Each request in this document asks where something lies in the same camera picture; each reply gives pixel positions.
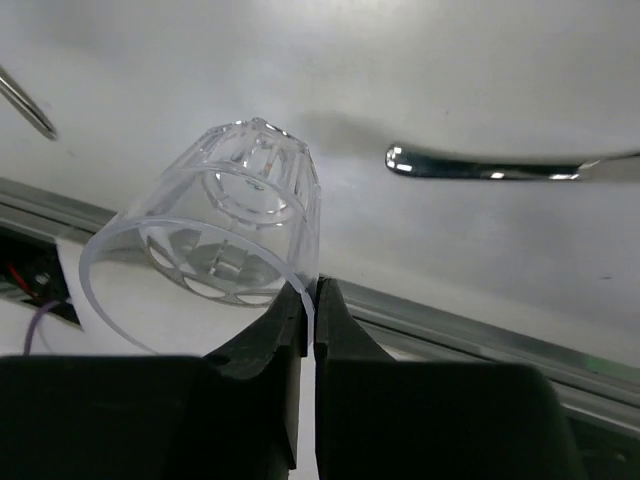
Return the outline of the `clear drinking glass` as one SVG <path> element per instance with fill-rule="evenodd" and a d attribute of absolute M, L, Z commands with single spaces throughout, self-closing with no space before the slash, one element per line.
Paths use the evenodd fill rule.
<path fill-rule="evenodd" d="M 124 351 L 204 355 L 285 290 L 310 327 L 320 205 L 303 141 L 261 118 L 208 130 L 85 245 L 99 334 Z"/>

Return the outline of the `silver fork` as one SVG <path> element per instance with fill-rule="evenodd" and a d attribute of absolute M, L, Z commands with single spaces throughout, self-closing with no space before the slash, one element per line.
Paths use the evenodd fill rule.
<path fill-rule="evenodd" d="M 1 95 L 41 135 L 56 141 L 58 134 L 53 123 L 4 67 L 0 72 Z"/>

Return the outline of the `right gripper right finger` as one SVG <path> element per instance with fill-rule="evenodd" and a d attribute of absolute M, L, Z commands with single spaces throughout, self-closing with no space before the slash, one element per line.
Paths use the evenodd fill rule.
<path fill-rule="evenodd" d="M 316 294 L 315 361 L 355 359 L 393 362 L 388 354 L 350 314 L 336 279 L 321 277 Z"/>

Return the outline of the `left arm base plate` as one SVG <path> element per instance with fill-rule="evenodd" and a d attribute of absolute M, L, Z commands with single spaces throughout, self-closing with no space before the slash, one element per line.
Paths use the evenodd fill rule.
<path fill-rule="evenodd" d="M 80 325 L 53 243 L 1 227 L 1 298 L 39 308 L 50 301 L 52 313 Z"/>

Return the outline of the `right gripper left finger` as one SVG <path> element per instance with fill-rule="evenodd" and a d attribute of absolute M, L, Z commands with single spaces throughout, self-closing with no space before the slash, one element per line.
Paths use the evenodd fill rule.
<path fill-rule="evenodd" d="M 206 356 L 220 376 L 212 407 L 217 470 L 293 470 L 307 316 L 282 287 L 267 311 Z"/>

